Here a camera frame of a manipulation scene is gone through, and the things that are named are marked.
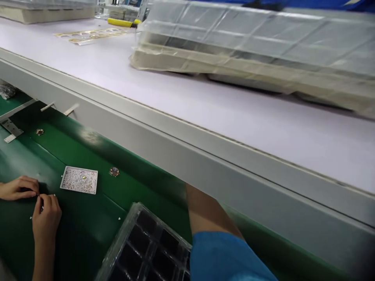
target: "small white tray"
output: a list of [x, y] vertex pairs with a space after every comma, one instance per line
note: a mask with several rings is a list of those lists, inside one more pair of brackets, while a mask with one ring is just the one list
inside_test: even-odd
[[96, 194], [98, 171], [66, 166], [60, 188]]

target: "black compartment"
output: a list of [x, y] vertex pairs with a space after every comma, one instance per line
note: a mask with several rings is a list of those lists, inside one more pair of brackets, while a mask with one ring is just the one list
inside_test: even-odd
[[141, 255], [144, 256], [146, 254], [150, 240], [138, 225], [133, 227], [133, 230], [129, 235], [129, 241]]
[[137, 219], [137, 223], [150, 234], [153, 234], [156, 227], [156, 221], [150, 217], [145, 211], [141, 211]]
[[166, 281], [172, 280], [176, 265], [160, 250], [160, 248], [156, 250], [152, 263], [154, 264], [156, 271], [159, 272]]
[[189, 273], [185, 272], [183, 281], [190, 281], [190, 274]]
[[128, 281], [128, 277], [125, 275], [125, 272], [123, 272], [120, 268], [117, 266], [114, 267], [112, 274], [109, 278], [109, 281]]
[[163, 229], [163, 232], [161, 234], [160, 244], [166, 248], [167, 252], [169, 252], [174, 257], [177, 257], [179, 242], [165, 229]]
[[162, 281], [160, 277], [152, 270], [148, 272], [146, 281]]
[[190, 252], [187, 253], [186, 268], [190, 271]]
[[128, 244], [126, 244], [122, 250], [118, 262], [126, 269], [132, 279], [137, 279], [139, 270], [141, 269], [142, 259]]

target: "blue sleeve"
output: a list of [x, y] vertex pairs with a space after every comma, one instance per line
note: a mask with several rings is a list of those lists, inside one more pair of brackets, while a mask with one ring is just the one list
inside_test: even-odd
[[191, 281], [277, 281], [242, 239], [224, 232], [198, 232], [190, 257]]

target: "yellow tool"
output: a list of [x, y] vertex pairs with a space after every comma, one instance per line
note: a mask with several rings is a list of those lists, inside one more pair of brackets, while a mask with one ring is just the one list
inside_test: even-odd
[[134, 27], [140, 24], [142, 21], [135, 19], [134, 21], [124, 21], [108, 18], [108, 23], [112, 25], [122, 26], [122, 27]]

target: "finger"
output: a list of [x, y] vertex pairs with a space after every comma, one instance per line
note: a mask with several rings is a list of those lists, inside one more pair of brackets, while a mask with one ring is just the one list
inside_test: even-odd
[[41, 199], [43, 199], [44, 210], [49, 210], [49, 209], [51, 209], [51, 205], [52, 205], [51, 197], [48, 196], [47, 194], [41, 194], [41, 195], [39, 195], [39, 197], [40, 197]]
[[49, 195], [49, 197], [51, 197], [51, 206], [52, 206], [52, 209], [57, 211], [58, 210], [58, 205], [59, 205], [59, 202], [57, 201], [57, 198], [54, 194], [52, 195]]
[[16, 193], [16, 200], [22, 199], [22, 198], [30, 198], [36, 196], [35, 191], [26, 191], [26, 192], [17, 192]]
[[54, 198], [55, 198], [55, 201], [56, 201], [57, 210], [59, 210], [59, 211], [61, 212], [61, 208], [60, 208], [59, 200], [57, 199], [56, 194], [54, 194]]
[[17, 183], [17, 187], [18, 188], [26, 187], [26, 188], [31, 189], [32, 191], [35, 191], [36, 194], [39, 194], [39, 185], [31, 181], [19, 179]]
[[37, 179], [34, 179], [34, 178], [30, 178], [28, 176], [20, 176], [19, 177], [20, 180], [27, 180], [27, 181], [30, 181], [30, 182], [33, 182], [35, 184], [38, 184], [38, 180]]
[[34, 214], [32, 215], [33, 218], [40, 215], [41, 208], [42, 208], [42, 199], [40, 198], [40, 196], [38, 196], [36, 200], [35, 208], [34, 208]]

